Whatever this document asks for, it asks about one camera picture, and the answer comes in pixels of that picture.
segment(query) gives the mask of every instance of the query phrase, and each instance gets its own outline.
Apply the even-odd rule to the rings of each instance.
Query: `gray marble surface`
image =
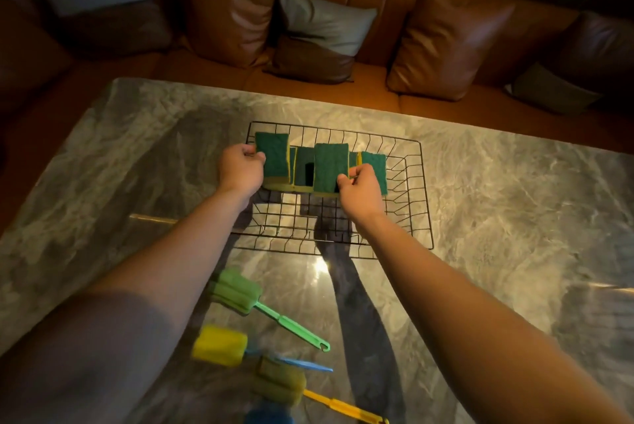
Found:
[[[216,183],[219,151],[249,122],[318,124],[422,143],[434,252],[552,334],[634,413],[634,156],[308,100],[118,79],[84,115],[0,239],[0,352],[56,304],[169,226]],[[245,330],[265,348],[335,368],[308,388],[397,423],[466,415],[375,260],[232,248],[220,266],[263,285],[263,301],[332,345],[324,354],[257,312],[202,298],[137,422],[240,422],[249,364],[193,361],[202,322]],[[349,419],[304,400],[297,423]]]

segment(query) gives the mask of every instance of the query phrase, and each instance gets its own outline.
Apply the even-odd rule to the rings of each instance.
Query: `person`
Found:
[[[225,149],[212,196],[2,356],[2,422],[125,418],[176,347],[238,213],[262,184],[265,155],[254,152],[250,145]],[[337,183],[344,211],[476,421],[633,422],[550,337],[393,224],[370,165]]]

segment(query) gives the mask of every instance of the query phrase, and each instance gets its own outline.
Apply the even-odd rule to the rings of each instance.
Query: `brown leather sofa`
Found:
[[[14,1],[34,20],[41,18],[34,0]],[[183,28],[181,0],[160,1],[173,26]],[[539,52],[570,25],[577,11],[513,0],[515,12],[480,67],[470,91],[459,102],[445,102],[398,95],[385,86],[388,67],[415,0],[330,1],[378,9],[378,17],[357,56],[353,82],[319,85],[285,80],[263,73],[262,67],[239,69],[204,60],[182,46],[166,53],[115,60],[77,60],[69,72],[43,88],[2,124],[7,156],[0,176],[0,229],[13,219],[91,101],[117,77],[154,78],[321,100],[634,153],[632,119],[599,110],[579,116],[552,115],[512,99],[501,89],[535,61]],[[272,26],[272,41],[276,31]]]

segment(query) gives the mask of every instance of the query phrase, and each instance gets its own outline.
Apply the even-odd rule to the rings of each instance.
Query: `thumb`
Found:
[[[254,157],[262,162],[262,165],[264,165],[264,163],[266,162],[266,155],[264,155],[264,152],[258,152],[254,155]]]
[[[339,175],[337,175],[337,185],[339,186],[339,190],[341,191],[341,189],[351,186],[352,182],[350,182],[350,179],[346,174],[340,173]]]

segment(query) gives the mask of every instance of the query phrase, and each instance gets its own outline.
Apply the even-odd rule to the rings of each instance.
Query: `wire basket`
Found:
[[[351,152],[385,154],[385,213],[427,248],[434,248],[422,149],[416,140],[308,125],[251,122],[248,144],[255,142],[257,131],[288,133],[291,146],[348,143]],[[349,246],[351,257],[376,258],[336,198],[261,188],[240,214],[233,233],[239,235],[234,245],[237,248],[319,255],[321,243],[334,242]]]

